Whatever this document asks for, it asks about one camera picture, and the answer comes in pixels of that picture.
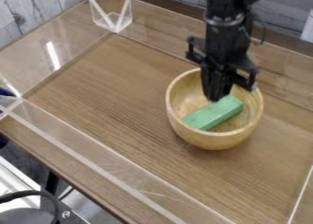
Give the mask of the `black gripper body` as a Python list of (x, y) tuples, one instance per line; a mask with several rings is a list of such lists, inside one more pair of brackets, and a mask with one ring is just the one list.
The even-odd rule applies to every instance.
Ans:
[(233, 17), (205, 16), (204, 21), (205, 37), (187, 37), (185, 58), (199, 64), (200, 68), (207, 64), (219, 72), (232, 70), (233, 85), (251, 91), (258, 74), (247, 55), (252, 14), (236, 13)]

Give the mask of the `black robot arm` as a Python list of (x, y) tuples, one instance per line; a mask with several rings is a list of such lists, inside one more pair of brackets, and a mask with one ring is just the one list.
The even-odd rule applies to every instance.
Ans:
[(254, 14), (258, 0), (205, 0), (205, 37), (187, 37), (185, 58), (200, 65), (205, 98), (217, 101), (233, 85), (252, 90), (258, 69), (248, 58)]

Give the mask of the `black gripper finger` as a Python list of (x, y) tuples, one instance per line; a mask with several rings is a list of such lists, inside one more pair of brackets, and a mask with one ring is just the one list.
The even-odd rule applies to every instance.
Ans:
[(219, 98), (229, 94), (233, 84), (235, 84), (235, 72), (232, 70), (223, 70), (220, 72), (220, 80), (219, 80), (219, 94), (217, 94)]
[(221, 98), (221, 73), (207, 64), (200, 68), (201, 88), (205, 98), (217, 101)]

